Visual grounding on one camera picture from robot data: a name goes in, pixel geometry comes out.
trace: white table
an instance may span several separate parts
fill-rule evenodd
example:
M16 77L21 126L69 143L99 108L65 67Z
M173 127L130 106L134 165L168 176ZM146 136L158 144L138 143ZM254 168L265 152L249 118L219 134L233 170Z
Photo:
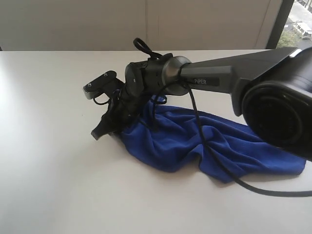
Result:
M200 61L248 52L174 54ZM124 80L125 66L143 59L141 52L0 53L0 233L311 233L312 198L223 185L196 163L160 172L116 139L91 137L106 107L87 100L83 85L108 70ZM244 122L226 94L195 91L195 98L202 111ZM169 104L191 107L189 96ZM266 189L312 189L312 166L298 177L244 179Z

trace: wall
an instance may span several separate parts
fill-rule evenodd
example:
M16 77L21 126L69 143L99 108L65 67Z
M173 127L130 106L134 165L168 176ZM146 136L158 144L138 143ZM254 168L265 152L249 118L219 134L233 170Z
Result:
M1 0L3 50L265 48L282 0Z

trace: robotic arm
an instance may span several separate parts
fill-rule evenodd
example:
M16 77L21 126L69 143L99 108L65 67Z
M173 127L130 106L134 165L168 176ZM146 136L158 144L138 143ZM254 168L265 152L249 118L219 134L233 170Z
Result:
M260 138L312 161L312 49L285 47L191 63L155 53L141 39L134 44L151 57L128 64L125 83L109 71L83 87L88 99L109 97L108 110L92 131L95 139L131 125L153 95L187 94L187 84L230 94L234 113Z

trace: blue cloth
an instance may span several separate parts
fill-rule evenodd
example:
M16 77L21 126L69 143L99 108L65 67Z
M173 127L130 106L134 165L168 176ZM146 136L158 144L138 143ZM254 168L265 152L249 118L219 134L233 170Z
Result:
M142 114L142 120L147 124L151 124L152 107L149 102ZM248 126L199 113L209 146L237 176L250 173L298 175L305 168L304 159L264 143ZM130 154L165 172L175 172L200 157L202 172L224 183L232 181L204 150L193 110L158 105L156 122L156 132L135 123L121 133L120 138Z

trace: blue microfiber towel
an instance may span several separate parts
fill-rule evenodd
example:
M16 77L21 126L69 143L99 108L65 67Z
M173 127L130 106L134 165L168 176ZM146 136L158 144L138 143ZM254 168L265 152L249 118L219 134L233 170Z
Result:
M153 104L144 107L141 120L151 124ZM223 164L238 177L249 173L298 175L305 168L302 158L263 142L248 126L205 112L199 112L209 146ZM137 122L125 129L121 140L140 161L165 172L175 172L200 157L199 169L224 183L232 179L204 150L194 111L158 105L158 131Z

